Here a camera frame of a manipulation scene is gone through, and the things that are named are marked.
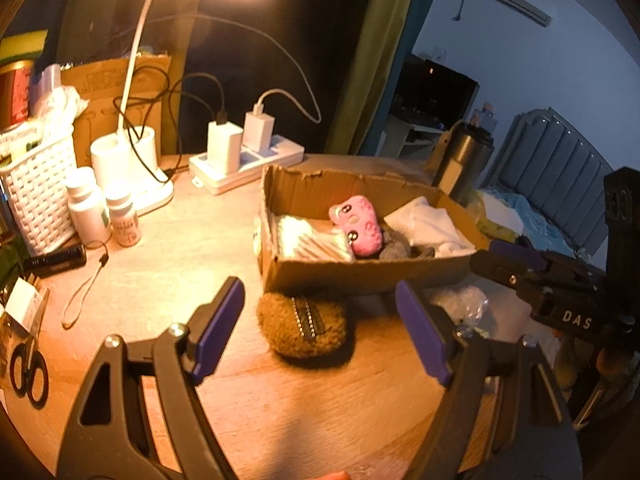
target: wooden tabletop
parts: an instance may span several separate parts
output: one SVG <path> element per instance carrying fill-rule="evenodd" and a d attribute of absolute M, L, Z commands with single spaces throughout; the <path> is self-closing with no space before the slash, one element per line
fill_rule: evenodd
<path fill-rule="evenodd" d="M 313 155 L 303 167 L 424 177 L 418 166 L 379 158 Z M 7 376 L 0 387 L 14 424 L 47 468 L 55 471 L 66 418 L 104 338 L 111 333 L 125 340 L 150 338 L 172 322 L 186 322 L 235 275 L 246 286 L 246 306 L 217 373 L 198 395 L 239 477 L 302 480 L 343 469 L 355 480 L 402 477 L 442 389 L 425 375 L 401 321 L 377 297 L 358 300 L 354 355 L 339 368 L 293 367 L 269 350 L 255 317 L 262 292 L 252 252 L 258 192 L 254 182 L 213 196 L 196 188 L 188 172 L 177 176 L 173 201 L 141 218 L 138 245 L 124 249 L 109 243 L 109 263 L 71 330 L 60 325 L 62 306 L 95 271 L 102 251 L 90 252 L 85 268 L 46 280 L 51 295 L 40 350 L 49 368 L 49 400 L 38 412 L 15 396 Z M 489 297 L 486 321 L 494 336 L 514 340 L 533 332 L 545 351 L 554 352 L 552 337 L 529 319 L 529 307 L 512 291 L 477 278 L 468 282 Z M 15 344 L 10 342 L 9 352 Z M 161 460 L 178 469 L 152 379 L 145 380 L 145 395 Z M 488 424 L 488 412 L 479 417 L 479 431 Z M 469 460 L 480 449 L 478 441 Z"/>

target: black scissors handle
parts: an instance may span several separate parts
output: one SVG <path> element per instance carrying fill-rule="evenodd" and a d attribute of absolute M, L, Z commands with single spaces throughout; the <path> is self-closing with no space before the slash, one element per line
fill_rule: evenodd
<path fill-rule="evenodd" d="M 20 358 L 20 370 L 15 369 L 16 361 Z M 20 343 L 11 355 L 11 362 L 9 364 L 9 375 L 11 378 L 11 386 L 14 388 L 15 394 L 22 398 L 25 395 L 31 401 L 31 405 L 37 410 L 41 410 L 47 402 L 49 397 L 49 371 L 47 370 L 47 364 L 44 362 L 44 357 L 39 351 L 35 351 L 31 358 L 31 367 L 27 362 L 28 351 L 25 343 Z M 36 377 L 36 370 L 42 371 L 42 394 L 39 399 L 33 397 L 33 383 Z M 20 386 L 18 387 L 16 381 L 16 371 L 19 372 Z"/>

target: pill bottle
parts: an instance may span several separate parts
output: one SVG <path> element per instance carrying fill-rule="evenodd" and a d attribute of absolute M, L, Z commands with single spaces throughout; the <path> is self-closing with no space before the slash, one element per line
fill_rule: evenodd
<path fill-rule="evenodd" d="M 142 238 L 142 232 L 129 187 L 115 183 L 108 187 L 106 198 L 116 241 L 123 247 L 134 246 Z"/>
<path fill-rule="evenodd" d="M 111 238 L 111 221 L 102 190 L 92 168 L 73 170 L 65 179 L 68 208 L 82 244 L 107 243 Z"/>

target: red can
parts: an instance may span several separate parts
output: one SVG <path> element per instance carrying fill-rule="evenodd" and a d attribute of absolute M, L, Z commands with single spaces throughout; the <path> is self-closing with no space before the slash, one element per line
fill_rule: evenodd
<path fill-rule="evenodd" d="M 24 59 L 0 67 L 0 131 L 29 117 L 29 82 L 33 61 Z"/>

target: gray headboard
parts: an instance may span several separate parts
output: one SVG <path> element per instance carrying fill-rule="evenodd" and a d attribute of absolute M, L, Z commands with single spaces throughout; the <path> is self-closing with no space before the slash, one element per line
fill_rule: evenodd
<path fill-rule="evenodd" d="M 574 248 L 594 255 L 607 237 L 604 176 L 609 164 L 558 112 L 516 117 L 482 187 L 524 195 Z"/>

